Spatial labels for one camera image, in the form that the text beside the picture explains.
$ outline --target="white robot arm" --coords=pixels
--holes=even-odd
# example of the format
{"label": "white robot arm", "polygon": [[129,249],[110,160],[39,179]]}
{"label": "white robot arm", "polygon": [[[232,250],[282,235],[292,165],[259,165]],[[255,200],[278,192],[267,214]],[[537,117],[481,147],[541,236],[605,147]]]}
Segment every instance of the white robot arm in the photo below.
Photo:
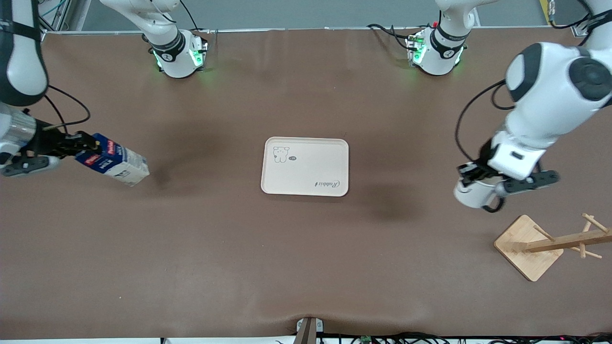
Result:
{"label": "white robot arm", "polygon": [[45,97],[50,86],[40,53],[37,0],[0,1],[0,174],[24,176],[52,169],[60,159],[82,153],[101,154],[97,139],[85,132],[71,135],[58,125],[36,119],[14,107]]}
{"label": "white robot arm", "polygon": [[[459,166],[455,197],[461,203],[494,212],[507,195],[558,181],[556,172],[539,169],[541,156],[559,137],[612,104],[612,3],[588,3],[598,14],[589,20],[584,48],[536,43],[510,63],[506,84],[515,108],[479,158]],[[493,209],[496,196],[500,205]]]}
{"label": "white robot arm", "polygon": [[463,52],[463,44],[476,22],[476,7],[499,0],[435,0],[440,22],[406,40],[408,59],[432,75],[450,72]]}
{"label": "white robot arm", "polygon": [[179,0],[100,0],[143,32],[157,64],[169,77],[185,78],[204,66],[208,44],[188,30],[178,30],[167,14]]}

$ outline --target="bear illustration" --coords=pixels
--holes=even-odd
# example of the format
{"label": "bear illustration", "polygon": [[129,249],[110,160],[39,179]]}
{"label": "bear illustration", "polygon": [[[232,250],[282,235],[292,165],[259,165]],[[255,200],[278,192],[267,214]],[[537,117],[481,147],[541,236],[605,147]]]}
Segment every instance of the bear illustration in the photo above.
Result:
{"label": "bear illustration", "polygon": [[285,161],[287,161],[289,147],[274,147],[272,153],[274,154],[274,162],[284,163]]}

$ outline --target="wooden stand base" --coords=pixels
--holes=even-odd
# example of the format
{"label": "wooden stand base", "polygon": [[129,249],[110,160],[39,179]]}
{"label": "wooden stand base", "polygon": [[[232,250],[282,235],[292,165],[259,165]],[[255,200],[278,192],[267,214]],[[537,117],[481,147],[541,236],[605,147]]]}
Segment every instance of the wooden stand base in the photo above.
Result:
{"label": "wooden stand base", "polygon": [[563,254],[563,249],[537,253],[523,251],[528,242],[546,239],[534,228],[536,225],[529,216],[522,215],[493,244],[526,279],[532,282],[537,281]]}

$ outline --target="brown tablecloth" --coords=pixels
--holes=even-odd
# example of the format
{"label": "brown tablecloth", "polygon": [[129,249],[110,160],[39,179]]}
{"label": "brown tablecloth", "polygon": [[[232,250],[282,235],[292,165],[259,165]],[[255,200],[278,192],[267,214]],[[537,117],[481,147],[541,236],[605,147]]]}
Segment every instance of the brown tablecloth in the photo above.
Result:
{"label": "brown tablecloth", "polygon": [[[575,43],[569,31],[474,30],[443,77],[371,31],[207,37],[207,70],[173,80],[139,36],[47,36],[51,84],[93,112],[78,129],[145,155],[151,175],[130,188],[68,158],[0,181],[1,338],[283,335],[304,315],[353,334],[612,330],[612,245],[592,248],[602,260],[567,252],[535,283],[493,248],[521,214],[553,235],[579,232],[582,212],[612,225],[609,109],[544,156],[558,185],[494,215],[452,194],[465,103],[529,44]],[[57,121],[44,102],[32,114]],[[504,115],[478,101],[466,148]],[[263,193],[271,136],[346,140],[348,194]]]}

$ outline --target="wooden mug tree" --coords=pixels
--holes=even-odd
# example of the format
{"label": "wooden mug tree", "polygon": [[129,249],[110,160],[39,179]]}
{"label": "wooden mug tree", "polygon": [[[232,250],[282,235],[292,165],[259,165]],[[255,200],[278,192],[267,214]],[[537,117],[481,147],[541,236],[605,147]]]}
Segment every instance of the wooden mug tree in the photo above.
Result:
{"label": "wooden mug tree", "polygon": [[[582,214],[586,224],[581,233],[553,237],[529,216],[522,215],[503,232],[494,246],[525,278],[535,282],[559,259],[563,249],[580,252],[581,258],[602,256],[586,250],[587,245],[612,241],[610,230],[588,214]],[[589,231],[591,224],[598,231]]]}

